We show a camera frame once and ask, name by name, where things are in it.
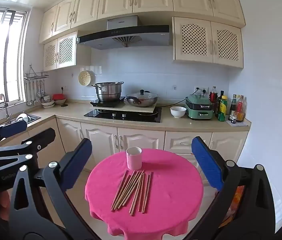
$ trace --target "green appliance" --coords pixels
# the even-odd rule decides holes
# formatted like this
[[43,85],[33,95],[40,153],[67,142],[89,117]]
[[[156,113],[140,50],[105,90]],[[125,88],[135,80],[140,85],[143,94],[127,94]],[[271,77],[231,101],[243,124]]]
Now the green appliance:
[[213,116],[213,104],[208,96],[201,94],[189,95],[186,99],[186,114],[194,120],[211,119]]

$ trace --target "lattice panel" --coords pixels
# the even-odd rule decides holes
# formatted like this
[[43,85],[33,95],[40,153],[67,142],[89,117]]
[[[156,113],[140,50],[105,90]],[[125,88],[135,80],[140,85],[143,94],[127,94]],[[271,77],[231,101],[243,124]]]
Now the lattice panel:
[[228,30],[218,30],[219,57],[239,60],[237,36]]
[[184,54],[207,55],[206,30],[195,24],[182,26],[182,52]]
[[73,38],[66,38],[60,42],[59,64],[72,61]]
[[45,66],[50,67],[55,64],[55,45],[50,45],[45,50]]

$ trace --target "faucet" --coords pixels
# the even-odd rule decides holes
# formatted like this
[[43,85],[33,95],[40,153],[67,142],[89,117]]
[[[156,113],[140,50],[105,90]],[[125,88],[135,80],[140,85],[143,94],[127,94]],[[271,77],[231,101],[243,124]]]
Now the faucet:
[[8,103],[5,101],[4,94],[0,94],[0,100],[2,100],[2,99],[3,99],[3,103],[4,103],[4,108],[5,108],[5,112],[6,112],[7,121],[8,121],[8,124],[10,124],[11,123],[11,120],[10,120],[11,114],[8,113]]

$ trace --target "white cup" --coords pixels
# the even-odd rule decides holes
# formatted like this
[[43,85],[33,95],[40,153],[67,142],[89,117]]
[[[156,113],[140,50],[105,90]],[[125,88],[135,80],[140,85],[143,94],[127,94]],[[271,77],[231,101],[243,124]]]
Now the white cup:
[[130,170],[136,171],[142,167],[142,149],[130,147],[127,149],[127,163]]

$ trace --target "tile floor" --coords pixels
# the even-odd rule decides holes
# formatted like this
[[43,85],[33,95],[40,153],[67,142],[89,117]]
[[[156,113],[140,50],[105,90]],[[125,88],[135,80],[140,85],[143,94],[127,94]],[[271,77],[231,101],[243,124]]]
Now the tile floor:
[[[87,222],[87,224],[98,234],[98,236],[103,240],[123,240],[123,236],[111,236],[107,232],[107,226],[104,222],[94,219],[90,216],[89,211],[89,204],[84,198],[84,188],[89,176],[89,172],[82,171],[79,178],[77,179],[74,187],[70,190],[67,190],[67,195],[69,199],[72,201],[73,205],[76,207],[77,211],[80,213],[82,218]],[[50,212],[50,215],[54,221],[54,223],[63,226],[60,218],[58,217],[52,202],[48,196],[48,193],[45,188],[42,188],[42,195],[47,205],[47,208]],[[214,199],[214,192],[215,190],[212,187],[204,187],[204,196],[202,200],[202,204],[199,210],[197,217],[189,222],[188,231],[190,231],[196,223],[200,220],[203,216],[209,205],[211,204],[212,200]],[[171,236],[171,235],[164,235],[163,240],[181,240],[185,237],[185,235],[179,236]]]

